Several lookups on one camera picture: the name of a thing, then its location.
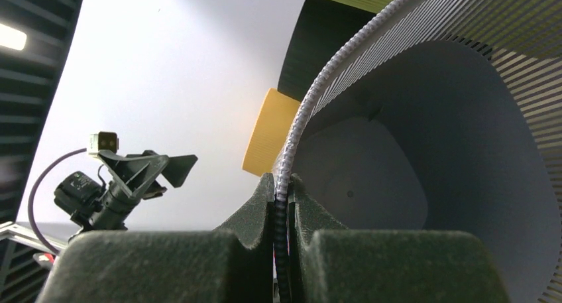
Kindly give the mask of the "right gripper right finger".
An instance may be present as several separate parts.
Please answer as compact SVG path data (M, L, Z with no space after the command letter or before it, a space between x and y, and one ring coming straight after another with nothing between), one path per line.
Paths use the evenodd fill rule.
M484 244L464 231L349 229L293 175L294 302L508 302Z

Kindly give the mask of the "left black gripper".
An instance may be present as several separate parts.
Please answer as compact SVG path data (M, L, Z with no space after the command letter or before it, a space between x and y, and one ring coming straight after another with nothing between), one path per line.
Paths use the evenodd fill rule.
M99 151L97 157L113 177L107 187L77 171L54 191L54 203L83 232L128 230L125 220L140 202L162 197L168 190L156 181L158 176L162 174L174 188L179 188L198 161L194 154L127 157L109 150Z

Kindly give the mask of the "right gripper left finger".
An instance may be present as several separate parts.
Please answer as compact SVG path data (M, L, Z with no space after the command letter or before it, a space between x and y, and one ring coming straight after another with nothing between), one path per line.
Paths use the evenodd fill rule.
M211 231L92 231L56 259L39 302L271 302L271 174Z

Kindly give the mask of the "yellow ribbed waste bin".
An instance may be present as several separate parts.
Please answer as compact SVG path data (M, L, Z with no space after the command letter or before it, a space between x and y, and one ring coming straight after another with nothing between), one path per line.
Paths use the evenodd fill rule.
M272 171L299 106L275 88L267 91L243 157L244 171L255 176Z

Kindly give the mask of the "dark grey mesh waste bin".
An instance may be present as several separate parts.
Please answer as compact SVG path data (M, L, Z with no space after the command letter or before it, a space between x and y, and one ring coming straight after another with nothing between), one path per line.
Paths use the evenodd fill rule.
M561 0L393 0L321 69L276 173L349 229L464 231L508 302L561 301Z

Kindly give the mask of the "black round waste bin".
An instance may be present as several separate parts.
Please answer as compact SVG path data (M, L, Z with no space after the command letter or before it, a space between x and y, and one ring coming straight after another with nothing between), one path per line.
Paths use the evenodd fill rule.
M305 0L277 90L301 101L321 69L376 14L331 0Z

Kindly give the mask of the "aluminium frame rail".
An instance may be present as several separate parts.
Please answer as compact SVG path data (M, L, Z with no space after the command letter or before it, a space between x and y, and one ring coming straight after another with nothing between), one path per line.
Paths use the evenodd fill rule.
M1 224L1 301L35 302L48 270L33 258L47 252L33 231L8 221Z

